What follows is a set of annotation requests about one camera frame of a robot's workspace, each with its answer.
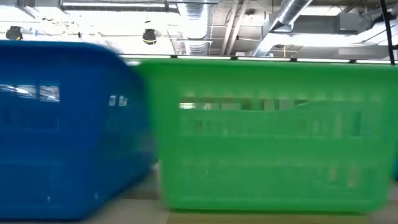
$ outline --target ventilation duct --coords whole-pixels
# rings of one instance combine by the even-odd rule
[[[252,56],[265,57],[272,48],[267,38],[269,32],[294,23],[300,13],[312,2],[312,0],[283,0],[280,9],[274,15],[267,16],[264,23],[264,39],[252,53]]]
[[[211,4],[180,3],[178,10],[183,19],[183,36],[188,55],[208,55],[207,42],[210,26]]]

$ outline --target blue plastic basket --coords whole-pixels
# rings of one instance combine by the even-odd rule
[[[153,163],[143,81],[82,43],[0,42],[0,218],[85,218]]]

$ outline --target floor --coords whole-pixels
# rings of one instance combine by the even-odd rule
[[[198,215],[170,213],[159,199],[156,167],[146,180],[129,189],[97,215],[81,224],[398,224],[398,185],[393,186],[389,204],[384,209],[365,217],[286,216],[286,215]]]

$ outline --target plastic basket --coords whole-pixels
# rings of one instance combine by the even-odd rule
[[[102,47],[0,42],[0,219],[80,219],[150,170],[142,78]]]
[[[383,204],[396,68],[184,59],[139,68],[170,208],[367,212]]]

